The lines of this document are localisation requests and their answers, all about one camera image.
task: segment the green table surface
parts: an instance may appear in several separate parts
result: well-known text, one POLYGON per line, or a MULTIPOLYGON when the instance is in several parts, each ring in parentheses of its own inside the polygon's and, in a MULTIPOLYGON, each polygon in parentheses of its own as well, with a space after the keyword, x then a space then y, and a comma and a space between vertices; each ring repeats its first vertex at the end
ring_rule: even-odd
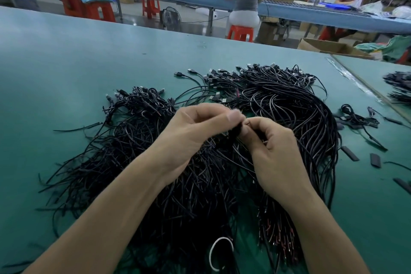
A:
MULTIPOLYGON (((327 60, 328 55, 250 44, 145 27, 99 22, 0 7, 0 264, 37 256, 54 240, 50 212, 38 212, 49 195, 38 194, 37 174, 47 177, 62 162, 82 152, 82 132, 56 133, 102 121, 105 94, 132 86, 166 88, 166 97, 193 86, 175 78, 192 68, 233 70, 247 63, 298 64, 328 89, 334 112, 349 103, 358 114, 367 106, 395 119, 392 109, 364 94, 327 60)), ((365 63, 354 60, 353 63, 365 63)), ((321 98, 324 92, 315 87, 321 98)), ((360 161, 340 151, 332 214, 373 274, 409 272, 411 195, 392 181, 411 180, 393 165, 375 169, 369 154, 410 165, 411 131, 386 121, 370 130, 389 150, 378 151, 364 137, 344 129, 343 143, 360 161)), ((61 219, 59 230, 72 219, 61 219)), ((270 273, 265 251, 256 246, 258 230, 240 226, 236 245, 242 273, 270 273)))
MULTIPOLYGON (((394 88, 392 85, 387 84, 383 77, 388 73, 393 72, 410 72, 411 66, 393 64, 380 61, 372 61, 344 56, 337 56, 337 60, 341 62, 352 74, 362 79, 367 84, 371 85, 375 91, 381 95, 387 97, 394 88)), ((411 118, 411 108, 406 105, 394 104, 396 108, 405 113, 411 118)))

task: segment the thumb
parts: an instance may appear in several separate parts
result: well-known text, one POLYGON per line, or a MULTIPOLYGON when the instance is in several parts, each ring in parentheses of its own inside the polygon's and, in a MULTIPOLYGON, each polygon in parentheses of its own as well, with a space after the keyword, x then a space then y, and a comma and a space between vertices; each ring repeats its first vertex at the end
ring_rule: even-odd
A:
POLYGON ((227 113, 220 114, 206 121, 195 124, 195 128, 198 135, 202 137, 201 140, 205 141, 209 137, 233 129, 244 119, 245 116, 241 114, 239 110, 231 110, 227 113))
POLYGON ((267 149, 254 130, 247 125, 243 125, 239 138, 248 148, 251 155, 259 149, 267 149))

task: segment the white pants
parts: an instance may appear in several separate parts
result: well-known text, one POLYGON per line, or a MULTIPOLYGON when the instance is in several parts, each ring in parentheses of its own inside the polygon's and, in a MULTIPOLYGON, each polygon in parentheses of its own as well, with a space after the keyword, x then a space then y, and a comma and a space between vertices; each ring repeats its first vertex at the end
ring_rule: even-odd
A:
POLYGON ((260 29, 260 17, 257 11, 241 10, 233 11, 230 13, 226 26, 226 37, 229 35, 229 31, 232 25, 239 25, 244 27, 254 28, 253 40, 257 37, 258 30, 260 29))

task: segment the white cable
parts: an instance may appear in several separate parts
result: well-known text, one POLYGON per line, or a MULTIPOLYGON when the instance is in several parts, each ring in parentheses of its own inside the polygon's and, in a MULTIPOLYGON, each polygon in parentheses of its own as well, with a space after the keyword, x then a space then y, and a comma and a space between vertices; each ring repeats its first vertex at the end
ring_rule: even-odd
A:
POLYGON ((231 245, 231 250, 234 252, 233 242, 232 242, 231 239, 229 239, 228 237, 220 237, 220 238, 218 238, 218 239, 214 242, 214 244, 211 246, 210 253, 208 254, 208 262, 210 263, 211 268, 212 268, 213 271, 215 271, 215 272, 220 272, 220 270, 219 270, 219 269, 216 269, 216 268, 211 264, 211 254, 213 253, 213 249, 214 249, 214 247, 215 247, 215 244, 217 244, 218 241, 220 241, 220 240, 228 240, 228 241, 230 242, 230 245, 231 245))

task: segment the hand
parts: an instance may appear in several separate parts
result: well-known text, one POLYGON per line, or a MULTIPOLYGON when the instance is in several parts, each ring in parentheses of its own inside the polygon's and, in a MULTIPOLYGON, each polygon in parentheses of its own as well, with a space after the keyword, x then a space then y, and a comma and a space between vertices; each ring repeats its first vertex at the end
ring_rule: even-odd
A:
POLYGON ((184 171, 190 158, 209 137, 234 128, 244 119, 239 110, 230 110, 221 104, 182 107, 142 155, 166 186, 184 171))
POLYGON ((251 153, 259 184, 285 210, 315 194, 292 130, 269 118, 247 118, 240 139, 251 153), (254 130, 265 133, 266 145, 254 130))

